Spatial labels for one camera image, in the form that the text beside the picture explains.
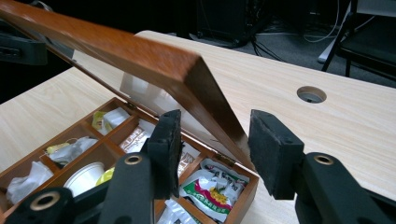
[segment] box lid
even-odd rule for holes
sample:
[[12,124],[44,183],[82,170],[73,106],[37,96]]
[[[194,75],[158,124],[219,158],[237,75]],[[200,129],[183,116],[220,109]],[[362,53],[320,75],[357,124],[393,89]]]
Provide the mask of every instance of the box lid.
[[[200,55],[15,1],[0,3],[0,18],[129,103],[157,115],[181,109],[184,131],[254,169],[248,137]],[[120,88],[73,58],[80,52],[123,71]]]

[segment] wooden lid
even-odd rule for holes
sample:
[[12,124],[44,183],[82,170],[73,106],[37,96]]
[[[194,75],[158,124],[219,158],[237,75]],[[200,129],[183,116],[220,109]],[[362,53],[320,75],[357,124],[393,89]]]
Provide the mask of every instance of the wooden lid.
[[205,135],[199,129],[187,132],[254,169],[248,137],[200,55],[10,0],[0,2],[0,18],[34,39],[46,40],[50,50],[77,68],[81,68],[78,63],[50,43],[83,52],[166,91],[211,135],[202,137]]

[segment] table surface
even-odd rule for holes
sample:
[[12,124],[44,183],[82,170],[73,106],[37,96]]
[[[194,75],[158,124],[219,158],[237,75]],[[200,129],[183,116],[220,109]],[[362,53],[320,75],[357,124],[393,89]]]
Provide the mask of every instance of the table surface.
[[[251,109],[277,116],[304,152],[340,160],[364,187],[396,200],[396,90],[151,31],[137,35],[201,54],[248,134]],[[76,53],[83,66],[120,87],[123,72]],[[297,96],[323,90],[323,103]],[[77,68],[0,105],[0,172],[116,96]],[[275,201],[260,181],[243,223],[298,223],[293,201]]]

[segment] lid hinge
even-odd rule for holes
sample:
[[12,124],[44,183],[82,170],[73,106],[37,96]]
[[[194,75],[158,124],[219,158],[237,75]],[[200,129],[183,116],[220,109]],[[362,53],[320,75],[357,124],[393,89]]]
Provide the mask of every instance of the lid hinge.
[[233,159],[231,159],[231,158],[229,158],[229,157],[227,157],[227,156],[225,156],[225,155],[222,155],[222,154],[220,154],[220,153],[217,153],[216,156],[215,156],[215,158],[216,158],[218,161],[221,161],[221,162],[227,164],[227,165],[230,166],[230,167],[233,167],[233,166],[235,165],[235,161],[234,161]]
[[129,103],[129,102],[126,102],[125,105],[126,105],[128,108],[132,109],[132,110],[137,109],[137,106],[136,106],[136,105],[133,105],[133,104],[131,104],[131,103]]

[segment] yellow packet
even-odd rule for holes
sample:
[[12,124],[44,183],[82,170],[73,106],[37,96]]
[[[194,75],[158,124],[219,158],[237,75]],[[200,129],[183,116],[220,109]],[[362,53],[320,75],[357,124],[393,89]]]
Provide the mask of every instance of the yellow packet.
[[96,181],[96,186],[105,183],[107,180],[110,180],[114,174],[114,167],[106,170]]
[[92,120],[92,127],[96,130],[101,130],[102,129],[102,123],[103,123],[103,115],[105,115],[107,112],[104,111],[95,111],[93,113],[93,120]]
[[69,143],[61,143],[59,145],[55,145],[55,146],[51,146],[51,147],[47,147],[47,153],[52,154],[54,152],[56,152],[56,150],[58,150],[61,147],[66,147],[69,146]]
[[105,122],[105,128],[106,128],[106,130],[107,130],[108,133],[111,132],[111,130],[113,130],[113,128],[111,127],[111,125],[110,125],[109,123],[107,123],[107,122]]

